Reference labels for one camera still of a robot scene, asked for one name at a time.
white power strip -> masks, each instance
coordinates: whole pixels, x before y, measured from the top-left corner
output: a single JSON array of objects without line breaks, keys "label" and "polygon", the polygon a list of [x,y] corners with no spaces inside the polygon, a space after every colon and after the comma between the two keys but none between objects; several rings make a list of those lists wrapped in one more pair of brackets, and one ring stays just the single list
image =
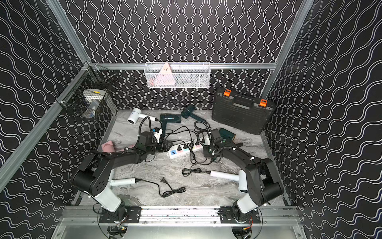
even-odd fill
[{"label": "white power strip", "polygon": [[[205,142],[204,142],[205,145],[209,145],[210,144],[210,139],[208,138],[208,135],[206,135],[204,137],[204,140],[205,140]],[[194,147],[192,148],[192,151],[196,152],[196,151],[199,151],[201,149],[203,149],[203,146],[201,144],[199,144],[199,145],[195,145],[194,144]],[[180,156],[186,155],[186,154],[190,154],[190,150],[188,148],[185,148],[184,143],[180,143],[180,144],[172,146],[170,148],[170,150],[167,152],[167,155],[170,157],[170,159],[175,159],[177,157],[180,157]]]}]

white wire basket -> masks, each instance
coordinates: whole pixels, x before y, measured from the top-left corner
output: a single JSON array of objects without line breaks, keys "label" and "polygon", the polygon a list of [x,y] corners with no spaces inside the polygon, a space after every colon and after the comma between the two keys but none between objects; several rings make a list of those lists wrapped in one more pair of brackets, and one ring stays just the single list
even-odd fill
[{"label": "white wire basket", "polygon": [[144,75],[150,88],[208,88],[209,62],[167,62],[172,73],[160,73],[166,62],[146,62]]}]

black wire basket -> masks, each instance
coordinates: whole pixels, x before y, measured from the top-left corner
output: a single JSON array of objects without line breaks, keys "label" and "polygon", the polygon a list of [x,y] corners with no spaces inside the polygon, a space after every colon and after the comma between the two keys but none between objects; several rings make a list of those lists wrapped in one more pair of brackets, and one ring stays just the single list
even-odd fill
[{"label": "black wire basket", "polygon": [[66,99],[60,103],[68,116],[90,120],[107,105],[117,74],[104,67],[91,66]]}]

electrical outlet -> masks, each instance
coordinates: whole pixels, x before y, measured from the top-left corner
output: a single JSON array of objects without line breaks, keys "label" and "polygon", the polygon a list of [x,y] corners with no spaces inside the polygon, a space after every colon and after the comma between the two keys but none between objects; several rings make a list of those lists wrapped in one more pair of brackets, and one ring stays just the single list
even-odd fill
[{"label": "electrical outlet", "polygon": [[[205,144],[205,145],[209,145],[210,144],[210,140],[209,140],[207,135],[204,137],[204,140],[201,140],[201,141],[202,142],[204,141],[203,144]],[[196,151],[199,151],[201,149],[203,149],[203,146],[201,144],[198,144],[198,145],[195,144],[194,147],[192,148],[192,151],[196,152]],[[174,158],[177,158],[177,157],[180,157],[180,156],[183,156],[183,155],[187,155],[187,154],[190,154],[190,149],[185,147],[184,143],[180,143],[178,145],[172,146],[170,148],[170,150],[167,152],[167,156],[169,156],[170,159],[174,159]]]}]

marble floor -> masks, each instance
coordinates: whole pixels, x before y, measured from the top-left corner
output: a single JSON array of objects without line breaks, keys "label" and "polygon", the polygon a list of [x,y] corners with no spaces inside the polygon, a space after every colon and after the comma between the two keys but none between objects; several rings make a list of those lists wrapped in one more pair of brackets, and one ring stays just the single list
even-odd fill
[{"label": "marble floor", "polygon": [[[124,147],[131,147],[136,143],[138,127],[141,119],[134,125],[127,122],[127,119],[131,111],[119,111],[116,122],[112,128],[108,140],[111,140],[116,150],[121,150]],[[173,113],[180,114],[180,111],[143,111],[144,114],[149,114],[159,118],[161,113]],[[235,143],[243,143],[241,147],[243,150],[250,152],[253,156],[259,158],[266,158],[267,153],[264,149],[260,135],[253,135],[236,128],[217,123],[211,119],[211,111],[196,111],[196,115],[206,119],[212,129],[225,128],[236,134]],[[180,124],[167,124],[167,129],[177,129],[180,126],[187,126],[190,130],[194,129],[195,120],[192,118],[182,118]],[[159,127],[157,122],[152,123],[152,127]],[[142,131],[148,130],[148,121],[146,120],[142,126]],[[176,135],[170,135],[168,140],[175,141],[181,139],[183,141],[189,141],[188,132],[183,132]],[[198,162],[204,161],[202,150],[195,152]],[[162,198],[158,194],[158,187],[155,184],[140,181],[133,185],[116,186],[112,187],[112,190],[122,200],[126,202],[126,205],[161,205],[161,206],[219,206],[219,205],[232,205],[232,203],[241,198],[244,193],[239,192],[236,182],[214,178],[205,173],[192,173],[188,177],[183,177],[181,171],[183,168],[190,168],[189,155],[170,159],[167,153],[157,153],[156,158],[151,162],[142,162],[140,164],[125,165],[115,169],[114,179],[123,178],[141,178],[148,181],[156,182],[160,185],[160,191],[169,190],[169,187],[161,183],[162,177],[165,177],[168,183],[173,189],[179,187],[185,187],[186,192],[176,193],[167,198]],[[215,170],[221,172],[227,172],[237,174],[240,168],[233,162],[226,158],[222,158],[218,163],[212,163],[208,166],[200,166],[204,170]],[[93,200],[81,201],[80,205],[92,205]],[[270,201],[271,205],[284,205],[282,196]]]}]

